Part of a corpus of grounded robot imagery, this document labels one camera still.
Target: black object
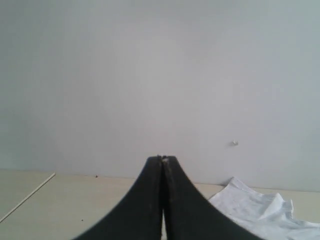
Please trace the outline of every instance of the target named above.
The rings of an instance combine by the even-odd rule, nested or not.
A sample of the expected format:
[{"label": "black object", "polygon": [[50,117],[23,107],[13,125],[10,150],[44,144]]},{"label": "black object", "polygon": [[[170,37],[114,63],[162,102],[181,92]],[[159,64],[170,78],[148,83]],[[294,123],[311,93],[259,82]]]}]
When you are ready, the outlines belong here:
[{"label": "black object", "polygon": [[162,160],[167,240],[262,240],[212,206],[194,187],[175,156]]},{"label": "black object", "polygon": [[75,240],[160,240],[162,157],[149,157],[133,186],[115,208]]}]

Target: white cloth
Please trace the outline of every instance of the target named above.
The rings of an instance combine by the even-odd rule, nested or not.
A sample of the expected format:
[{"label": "white cloth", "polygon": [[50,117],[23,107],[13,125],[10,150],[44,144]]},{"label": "white cloth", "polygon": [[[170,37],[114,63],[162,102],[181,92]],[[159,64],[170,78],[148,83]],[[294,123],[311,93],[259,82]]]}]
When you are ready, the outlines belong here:
[{"label": "white cloth", "polygon": [[265,240],[320,240],[320,223],[294,219],[292,200],[284,201],[279,193],[258,193],[237,178],[209,202]]}]

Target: beige floor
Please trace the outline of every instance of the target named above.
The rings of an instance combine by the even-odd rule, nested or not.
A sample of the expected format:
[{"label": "beige floor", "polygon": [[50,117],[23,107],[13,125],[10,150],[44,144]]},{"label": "beige floor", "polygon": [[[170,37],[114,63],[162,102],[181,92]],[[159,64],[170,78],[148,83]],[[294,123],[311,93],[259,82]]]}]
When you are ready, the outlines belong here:
[{"label": "beige floor", "polygon": [[[4,215],[49,175],[43,172],[0,171],[0,213]],[[0,223],[0,239],[72,239],[110,211],[133,182],[134,179],[127,178],[58,174]],[[223,188],[209,184],[196,184],[196,187],[206,198]],[[320,223],[320,193],[255,190],[260,193],[279,192],[285,199],[293,200],[297,218]]]}]

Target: white t-shirt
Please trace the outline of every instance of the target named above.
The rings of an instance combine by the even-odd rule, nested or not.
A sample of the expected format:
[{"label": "white t-shirt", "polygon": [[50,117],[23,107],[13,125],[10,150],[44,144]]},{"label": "white t-shirt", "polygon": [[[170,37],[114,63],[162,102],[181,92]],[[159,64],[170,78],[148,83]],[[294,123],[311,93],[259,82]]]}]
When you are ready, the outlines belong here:
[{"label": "white t-shirt", "polygon": [[233,178],[209,199],[220,212],[265,240],[320,240],[320,224],[293,218],[292,200],[261,194]]}]

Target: thin stick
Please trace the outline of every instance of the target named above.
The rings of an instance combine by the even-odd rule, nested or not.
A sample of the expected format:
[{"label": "thin stick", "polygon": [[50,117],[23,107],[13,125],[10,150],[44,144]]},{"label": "thin stick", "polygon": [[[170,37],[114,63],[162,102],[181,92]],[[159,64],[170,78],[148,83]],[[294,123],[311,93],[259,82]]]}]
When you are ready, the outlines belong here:
[{"label": "thin stick", "polygon": [[52,173],[50,177],[48,177],[46,180],[44,180],[43,183],[41,183],[35,190],[33,190],[29,195],[27,195],[21,202],[19,202],[14,208],[12,208],[6,215],[4,215],[3,218],[0,219],[0,223],[2,223],[7,217],[9,217],[10,214],[12,214],[15,210],[17,210],[18,207],[20,207],[25,201],[27,201],[33,194],[36,193],[43,185],[45,185],[47,182],[52,179],[56,173]]}]

